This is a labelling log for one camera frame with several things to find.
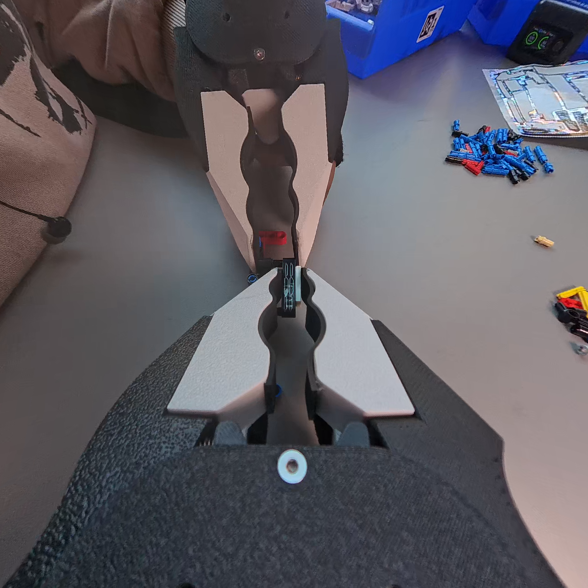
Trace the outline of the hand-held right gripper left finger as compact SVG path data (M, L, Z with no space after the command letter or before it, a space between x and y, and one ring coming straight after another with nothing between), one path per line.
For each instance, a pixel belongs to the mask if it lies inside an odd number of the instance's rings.
M170 414L247 429L267 411L271 353L260 321L275 307L278 283L278 270L272 269L212 315L166 407Z

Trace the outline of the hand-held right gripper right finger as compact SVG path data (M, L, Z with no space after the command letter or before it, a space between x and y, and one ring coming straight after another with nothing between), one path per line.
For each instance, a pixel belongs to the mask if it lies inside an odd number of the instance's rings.
M351 422L414 416L371 317L314 271L303 269L301 280L313 341L305 381L309 419L343 431Z

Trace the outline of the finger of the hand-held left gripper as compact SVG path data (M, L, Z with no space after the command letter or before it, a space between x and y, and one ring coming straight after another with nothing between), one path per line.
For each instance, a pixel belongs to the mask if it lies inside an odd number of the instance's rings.
M298 265L307 266L333 164L327 144L324 84L299 86L281 108L283 137L292 150L289 195Z
M201 93L209 184L224 214L240 254L255 269L254 231L247 216L247 184L241 151L249 133L246 108L225 91Z

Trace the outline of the small black white toy brick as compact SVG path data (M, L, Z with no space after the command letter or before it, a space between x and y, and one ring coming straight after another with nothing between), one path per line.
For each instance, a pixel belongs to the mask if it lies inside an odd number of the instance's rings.
M283 258L279 271L282 284L281 318L295 318L302 303L301 269L296 258Z

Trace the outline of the black toy beam assembly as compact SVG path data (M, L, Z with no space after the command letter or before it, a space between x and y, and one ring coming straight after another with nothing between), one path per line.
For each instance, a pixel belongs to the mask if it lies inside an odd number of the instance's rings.
M284 231L259 231L252 242L254 268L247 276L247 284L255 283L271 269L282 266L282 260L288 253L285 247L288 236Z

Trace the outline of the grey desk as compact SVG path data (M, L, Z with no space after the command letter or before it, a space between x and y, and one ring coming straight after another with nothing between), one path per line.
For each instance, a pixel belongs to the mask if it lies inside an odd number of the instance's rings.
M504 439L518 509L568 587L587 587L587 357L552 313L587 287L587 139L512 185L445 163L452 121L505 121L470 28L350 80L344 161L309 267L382 321ZM99 119L70 209L1 309L1 584L29 555L133 380L246 287L188 141ZM536 236L554 241L545 248Z

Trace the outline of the grey toy parts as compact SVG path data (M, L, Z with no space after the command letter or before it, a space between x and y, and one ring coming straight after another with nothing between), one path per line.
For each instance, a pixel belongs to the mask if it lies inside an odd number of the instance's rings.
M327 1L333 9L358 17L360 14L377 15L382 1Z

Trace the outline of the blue bin with tag sticker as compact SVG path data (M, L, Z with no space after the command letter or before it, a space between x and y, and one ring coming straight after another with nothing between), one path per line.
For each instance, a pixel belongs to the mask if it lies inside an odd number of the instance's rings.
M458 32L475 1L382 1L377 15L358 17L326 5L341 23L348 71L365 79Z

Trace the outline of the pile of blue toy pins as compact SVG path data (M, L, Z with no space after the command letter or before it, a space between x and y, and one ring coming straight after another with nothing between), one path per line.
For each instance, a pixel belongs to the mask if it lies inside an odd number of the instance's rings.
M529 181L540 170L547 175L555 172L541 146L531 147L509 128L483 125L470 134L455 119L451 136L452 150L445 163L459 166L476 177L506 178L516 186Z

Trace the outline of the pile of mixed toy pieces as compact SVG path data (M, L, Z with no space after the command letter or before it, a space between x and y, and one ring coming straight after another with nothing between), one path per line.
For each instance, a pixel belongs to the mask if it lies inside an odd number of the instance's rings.
M556 293L553 309L567 331L581 340L573 345L575 353L587 357L587 289L575 286Z

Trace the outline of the shiny sticker sheet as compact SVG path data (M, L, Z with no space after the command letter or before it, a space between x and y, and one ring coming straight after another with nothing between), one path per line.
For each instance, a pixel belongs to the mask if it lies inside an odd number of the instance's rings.
M483 70L508 127L527 137L587 137L587 60Z

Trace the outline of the small black display device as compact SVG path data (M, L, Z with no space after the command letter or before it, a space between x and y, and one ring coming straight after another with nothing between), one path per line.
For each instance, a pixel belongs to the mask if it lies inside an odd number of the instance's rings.
M506 52L511 61L561 65L587 40L587 2L539 1Z

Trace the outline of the black sweater drawstring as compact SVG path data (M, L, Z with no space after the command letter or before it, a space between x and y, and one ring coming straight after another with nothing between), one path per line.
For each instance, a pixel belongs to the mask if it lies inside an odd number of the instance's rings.
M1 201L1 206L42 221L45 225L41 229L40 235L42 240L48 245L58 245L63 243L72 231L72 224L66 217L52 217L31 212L4 201Z

